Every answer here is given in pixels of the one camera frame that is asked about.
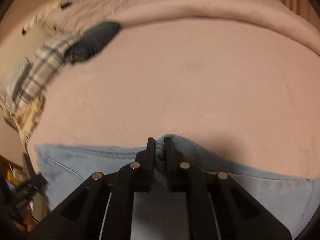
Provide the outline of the yellow patterned cloth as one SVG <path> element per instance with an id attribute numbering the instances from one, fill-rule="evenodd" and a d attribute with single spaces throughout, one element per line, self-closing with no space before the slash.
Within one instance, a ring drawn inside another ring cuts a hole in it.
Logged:
<path id="1" fill-rule="evenodd" d="M 41 120 L 45 103 L 45 96 L 40 94 L 27 105 L 11 114 L 11 118 L 17 127 L 21 143 L 25 149 L 28 146 L 31 135 Z"/>

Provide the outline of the plaid checkered cloth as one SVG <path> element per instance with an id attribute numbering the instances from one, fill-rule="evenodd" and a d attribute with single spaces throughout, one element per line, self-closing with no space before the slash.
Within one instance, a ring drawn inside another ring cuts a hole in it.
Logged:
<path id="1" fill-rule="evenodd" d="M 15 113 L 45 92 L 65 66 L 64 53 L 77 41 L 77 36 L 55 35 L 21 62 L 5 83 L 5 104 L 10 113 Z"/>

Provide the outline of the pink bed sheet mattress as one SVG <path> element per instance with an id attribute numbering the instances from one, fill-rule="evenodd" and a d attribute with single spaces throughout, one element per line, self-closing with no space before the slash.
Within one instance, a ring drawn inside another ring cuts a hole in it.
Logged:
<path id="1" fill-rule="evenodd" d="M 186 19 L 123 29 L 46 95 L 40 144 L 143 147 L 175 134 L 260 170 L 319 177 L 319 56 L 274 31 Z"/>

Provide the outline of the dark folded garment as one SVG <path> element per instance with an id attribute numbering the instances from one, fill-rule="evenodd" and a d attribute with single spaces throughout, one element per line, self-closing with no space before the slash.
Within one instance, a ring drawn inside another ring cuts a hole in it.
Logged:
<path id="1" fill-rule="evenodd" d="M 85 32 L 63 56 L 65 63 L 84 62 L 99 53 L 121 30 L 118 22 L 103 22 Z"/>

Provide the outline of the pink folded duvet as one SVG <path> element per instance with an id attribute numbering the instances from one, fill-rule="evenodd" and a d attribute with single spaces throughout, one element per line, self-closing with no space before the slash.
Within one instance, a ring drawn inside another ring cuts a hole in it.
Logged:
<path id="1" fill-rule="evenodd" d="M 251 23 L 319 53 L 317 29 L 276 0 L 82 0 L 56 14 L 53 23 L 62 33 L 79 35 L 103 21 L 128 27 L 184 17 Z"/>

